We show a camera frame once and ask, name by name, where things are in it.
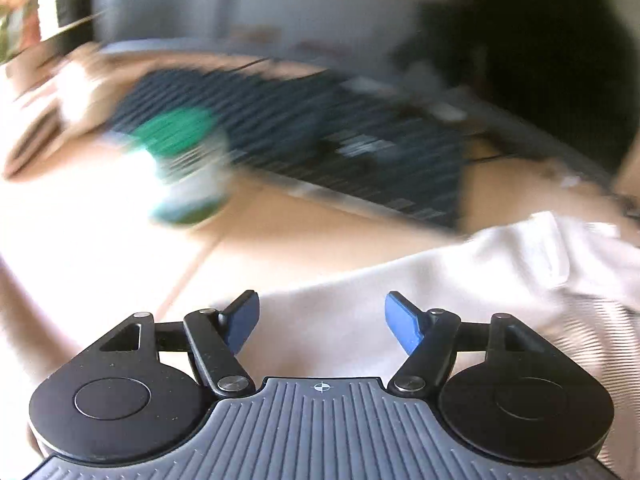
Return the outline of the striped white black garment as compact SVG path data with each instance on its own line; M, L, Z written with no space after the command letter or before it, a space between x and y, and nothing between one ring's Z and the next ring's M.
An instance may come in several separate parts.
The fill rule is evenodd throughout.
M384 320L389 292L466 322L510 313L547 338L611 393L615 419L601 458L638 477L639 251L612 226L537 212L333 282L261 292L241 363L255 379L390 379L404 354Z

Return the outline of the green lidded white jar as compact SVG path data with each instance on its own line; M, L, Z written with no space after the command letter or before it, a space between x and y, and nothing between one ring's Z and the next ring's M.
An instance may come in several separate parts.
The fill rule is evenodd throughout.
M161 112L131 133L145 158L153 217L174 226L196 226L221 210L230 195L226 130L204 107Z

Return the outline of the black mechanical keyboard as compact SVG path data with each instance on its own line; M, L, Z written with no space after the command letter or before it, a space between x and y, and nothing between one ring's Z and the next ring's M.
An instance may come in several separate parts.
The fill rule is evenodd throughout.
M220 121L241 165L417 222L448 230L458 224L462 134L408 104L352 90L341 75L152 70L120 101L110 126L132 133L160 113L187 107L206 108Z

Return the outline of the left computer monitor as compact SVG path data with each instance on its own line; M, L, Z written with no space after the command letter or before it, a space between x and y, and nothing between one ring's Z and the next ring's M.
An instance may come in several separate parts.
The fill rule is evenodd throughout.
M464 93L616 174L639 131L639 0L92 0L104 44Z

